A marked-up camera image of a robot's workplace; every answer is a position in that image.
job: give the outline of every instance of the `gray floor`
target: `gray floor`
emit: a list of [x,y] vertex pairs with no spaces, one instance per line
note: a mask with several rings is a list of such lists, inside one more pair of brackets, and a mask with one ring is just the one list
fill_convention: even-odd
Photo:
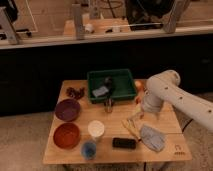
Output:
[[[213,93],[201,97],[213,101]],[[184,126],[190,118],[175,110]],[[42,159],[53,113],[0,117],[0,171],[62,171],[59,165],[43,165]],[[165,170],[213,171],[213,134],[193,121],[184,132],[193,159],[173,162]],[[73,165],[74,171],[142,171],[142,163]]]

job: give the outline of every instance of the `black remote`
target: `black remote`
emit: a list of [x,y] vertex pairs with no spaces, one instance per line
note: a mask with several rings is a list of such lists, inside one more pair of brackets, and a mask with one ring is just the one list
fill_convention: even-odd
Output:
[[135,149],[136,148],[136,141],[135,139],[131,138],[113,138],[112,140],[112,146],[113,147],[119,147],[119,148],[129,148],[129,149]]

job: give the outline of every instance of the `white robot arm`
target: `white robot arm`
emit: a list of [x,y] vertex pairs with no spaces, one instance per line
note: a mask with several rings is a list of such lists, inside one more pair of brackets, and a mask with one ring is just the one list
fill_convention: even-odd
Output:
[[213,132],[213,103],[192,95],[178,87],[180,76],[174,70],[167,70],[147,80],[147,92],[141,102],[146,112],[157,113],[164,101]]

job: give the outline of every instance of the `gray towel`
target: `gray towel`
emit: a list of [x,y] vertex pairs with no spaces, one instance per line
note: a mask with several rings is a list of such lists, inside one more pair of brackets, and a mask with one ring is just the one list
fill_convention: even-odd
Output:
[[140,130],[143,143],[154,151],[161,151],[165,146],[165,135],[147,125],[143,125]]
[[92,91],[92,94],[93,94],[95,97],[104,96],[104,95],[106,95],[107,93],[109,93],[109,89],[108,89],[106,86],[101,86],[101,87],[99,87],[98,89],[95,89],[95,90]]

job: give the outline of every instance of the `purple bowl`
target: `purple bowl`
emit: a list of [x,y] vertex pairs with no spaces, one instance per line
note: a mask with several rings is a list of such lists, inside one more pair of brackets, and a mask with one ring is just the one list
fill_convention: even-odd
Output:
[[75,99],[65,99],[55,107],[55,115],[65,122],[75,120],[80,112],[80,104]]

